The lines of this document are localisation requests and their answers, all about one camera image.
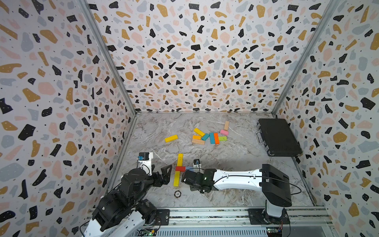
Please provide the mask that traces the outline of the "teal block upright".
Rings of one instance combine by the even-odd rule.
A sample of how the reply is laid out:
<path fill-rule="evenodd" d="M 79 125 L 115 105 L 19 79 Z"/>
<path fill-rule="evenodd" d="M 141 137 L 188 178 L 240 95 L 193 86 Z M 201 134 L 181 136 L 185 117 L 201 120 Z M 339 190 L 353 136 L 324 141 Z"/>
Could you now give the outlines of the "teal block upright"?
<path fill-rule="evenodd" d="M 210 143 L 215 144 L 214 133 L 209 133 Z"/>

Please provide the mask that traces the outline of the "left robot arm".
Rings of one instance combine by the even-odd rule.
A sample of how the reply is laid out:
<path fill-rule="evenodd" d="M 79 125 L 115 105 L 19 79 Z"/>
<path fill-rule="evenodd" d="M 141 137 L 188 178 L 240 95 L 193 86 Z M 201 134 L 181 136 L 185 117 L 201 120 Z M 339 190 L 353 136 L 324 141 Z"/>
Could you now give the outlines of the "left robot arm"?
<path fill-rule="evenodd" d="M 172 166 L 160 172 L 135 168 L 104 197 L 81 230 L 84 237 L 155 237 L 161 226 L 168 225 L 170 211 L 158 210 L 145 198 L 152 187 L 169 184 Z"/>

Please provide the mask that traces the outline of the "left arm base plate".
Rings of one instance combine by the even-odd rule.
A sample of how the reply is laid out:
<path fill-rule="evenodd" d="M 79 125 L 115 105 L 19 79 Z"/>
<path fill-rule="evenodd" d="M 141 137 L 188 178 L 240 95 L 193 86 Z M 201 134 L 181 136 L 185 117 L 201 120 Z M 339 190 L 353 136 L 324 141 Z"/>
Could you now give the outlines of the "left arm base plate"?
<path fill-rule="evenodd" d="M 152 221 L 148 223 L 149 226 L 168 226 L 170 209 L 158 209 L 154 214 Z"/>

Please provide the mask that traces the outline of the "red block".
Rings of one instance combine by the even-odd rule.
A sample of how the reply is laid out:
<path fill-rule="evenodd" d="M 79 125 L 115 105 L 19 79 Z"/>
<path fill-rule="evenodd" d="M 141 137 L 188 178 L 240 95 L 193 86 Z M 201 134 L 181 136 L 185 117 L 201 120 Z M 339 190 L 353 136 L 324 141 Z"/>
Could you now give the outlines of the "red block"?
<path fill-rule="evenodd" d="M 177 166 L 175 171 L 178 171 L 178 172 L 185 172 L 186 171 L 186 167 L 185 166 Z"/>

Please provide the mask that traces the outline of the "tan block upper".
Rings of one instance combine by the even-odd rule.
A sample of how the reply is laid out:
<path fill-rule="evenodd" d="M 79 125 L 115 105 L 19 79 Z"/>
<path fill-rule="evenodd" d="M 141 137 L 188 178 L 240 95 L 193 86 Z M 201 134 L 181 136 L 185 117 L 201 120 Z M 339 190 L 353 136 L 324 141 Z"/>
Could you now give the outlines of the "tan block upper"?
<path fill-rule="evenodd" d="M 229 129 L 229 121 L 225 121 L 224 130 L 228 131 L 228 129 Z"/>

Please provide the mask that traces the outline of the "pink block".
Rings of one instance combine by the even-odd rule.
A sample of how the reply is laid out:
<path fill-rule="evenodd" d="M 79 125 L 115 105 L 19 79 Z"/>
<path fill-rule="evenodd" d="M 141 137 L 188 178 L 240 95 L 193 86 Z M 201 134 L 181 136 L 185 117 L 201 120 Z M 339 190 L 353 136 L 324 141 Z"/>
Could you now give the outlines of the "pink block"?
<path fill-rule="evenodd" d="M 229 132 L 227 130 L 220 130 L 220 133 L 223 134 L 224 136 L 228 136 Z"/>

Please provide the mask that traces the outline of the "lime yellow block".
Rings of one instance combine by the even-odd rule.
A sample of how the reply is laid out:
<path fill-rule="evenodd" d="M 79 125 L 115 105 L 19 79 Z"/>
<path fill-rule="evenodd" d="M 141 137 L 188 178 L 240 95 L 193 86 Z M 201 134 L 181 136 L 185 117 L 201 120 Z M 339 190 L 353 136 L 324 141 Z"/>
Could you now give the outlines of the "lime yellow block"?
<path fill-rule="evenodd" d="M 180 171 L 175 171 L 173 186 L 178 187 L 180 183 Z"/>

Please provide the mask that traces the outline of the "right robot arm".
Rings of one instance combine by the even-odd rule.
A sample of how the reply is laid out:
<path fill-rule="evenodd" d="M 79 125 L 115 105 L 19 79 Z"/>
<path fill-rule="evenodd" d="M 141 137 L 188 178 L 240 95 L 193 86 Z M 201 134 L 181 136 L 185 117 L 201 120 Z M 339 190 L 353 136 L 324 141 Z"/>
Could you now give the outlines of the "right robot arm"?
<path fill-rule="evenodd" d="M 202 194 L 226 189 L 261 192 L 266 198 L 263 214 L 267 220 L 282 218 L 284 209 L 292 206 L 292 196 L 302 192 L 290 183 L 288 175 L 270 164 L 249 171 L 192 168 L 184 172 L 181 182 Z"/>

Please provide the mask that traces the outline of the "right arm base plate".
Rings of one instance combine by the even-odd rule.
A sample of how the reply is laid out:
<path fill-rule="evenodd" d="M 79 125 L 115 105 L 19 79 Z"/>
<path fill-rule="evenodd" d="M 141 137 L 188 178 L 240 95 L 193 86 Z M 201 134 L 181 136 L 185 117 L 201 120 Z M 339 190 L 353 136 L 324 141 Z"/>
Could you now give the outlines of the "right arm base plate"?
<path fill-rule="evenodd" d="M 282 209 L 279 217 L 269 216 L 264 208 L 248 209 L 248 218 L 251 225 L 281 225 L 290 224 L 286 209 Z"/>

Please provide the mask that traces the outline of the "tan wooden block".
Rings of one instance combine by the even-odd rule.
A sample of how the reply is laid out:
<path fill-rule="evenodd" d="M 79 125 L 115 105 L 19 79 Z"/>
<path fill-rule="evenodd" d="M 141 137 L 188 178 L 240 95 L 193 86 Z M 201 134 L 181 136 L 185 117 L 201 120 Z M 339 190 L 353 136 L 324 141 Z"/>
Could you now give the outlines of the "tan wooden block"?
<path fill-rule="evenodd" d="M 193 139 L 192 140 L 192 143 L 193 144 L 197 144 L 197 145 L 204 145 L 205 144 L 205 141 L 203 141 L 203 140 L 198 140 L 198 139 Z"/>

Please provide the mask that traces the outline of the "teal block tilted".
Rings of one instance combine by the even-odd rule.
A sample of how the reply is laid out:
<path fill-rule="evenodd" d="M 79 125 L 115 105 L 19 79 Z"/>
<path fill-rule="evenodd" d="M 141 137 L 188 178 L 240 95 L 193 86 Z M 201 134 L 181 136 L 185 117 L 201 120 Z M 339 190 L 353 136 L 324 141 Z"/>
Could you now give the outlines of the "teal block tilted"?
<path fill-rule="evenodd" d="M 205 133 L 202 137 L 201 140 L 206 141 L 209 138 L 209 133 Z"/>

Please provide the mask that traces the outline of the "orange block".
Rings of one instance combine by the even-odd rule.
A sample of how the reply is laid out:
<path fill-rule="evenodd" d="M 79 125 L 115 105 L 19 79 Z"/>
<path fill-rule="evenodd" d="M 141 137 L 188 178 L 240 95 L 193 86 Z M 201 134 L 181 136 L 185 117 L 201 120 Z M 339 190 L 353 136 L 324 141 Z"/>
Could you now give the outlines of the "orange block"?
<path fill-rule="evenodd" d="M 214 133 L 215 144 L 220 144 L 218 133 Z"/>

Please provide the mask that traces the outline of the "aluminium front rail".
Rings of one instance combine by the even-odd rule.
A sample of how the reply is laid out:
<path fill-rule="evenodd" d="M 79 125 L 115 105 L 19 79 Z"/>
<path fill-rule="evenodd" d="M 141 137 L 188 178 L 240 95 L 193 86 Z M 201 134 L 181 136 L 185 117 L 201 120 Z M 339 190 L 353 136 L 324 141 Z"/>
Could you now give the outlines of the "aluminium front rail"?
<path fill-rule="evenodd" d="M 263 207 L 164 207 L 170 209 L 168 226 L 160 227 L 250 227 L 248 209 Z M 292 206 L 286 208 L 290 224 L 258 225 L 275 228 L 280 226 L 332 226 L 325 208 L 321 206 Z"/>

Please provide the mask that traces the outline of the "green block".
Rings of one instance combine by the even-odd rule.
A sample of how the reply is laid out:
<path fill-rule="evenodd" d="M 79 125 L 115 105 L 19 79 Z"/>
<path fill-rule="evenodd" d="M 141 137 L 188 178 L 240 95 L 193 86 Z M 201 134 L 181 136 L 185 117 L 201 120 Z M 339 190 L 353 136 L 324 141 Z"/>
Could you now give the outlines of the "green block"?
<path fill-rule="evenodd" d="M 219 141 L 227 141 L 227 139 L 226 136 L 219 136 Z"/>

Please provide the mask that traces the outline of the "orange-yellow small block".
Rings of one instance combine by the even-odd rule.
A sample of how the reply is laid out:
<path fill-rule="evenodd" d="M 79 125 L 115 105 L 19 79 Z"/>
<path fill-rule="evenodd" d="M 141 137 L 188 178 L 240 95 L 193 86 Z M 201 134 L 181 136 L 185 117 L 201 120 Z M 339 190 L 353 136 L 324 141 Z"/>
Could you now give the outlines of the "orange-yellow small block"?
<path fill-rule="evenodd" d="M 195 140 L 201 140 L 201 136 L 199 135 L 193 135 L 192 138 Z"/>

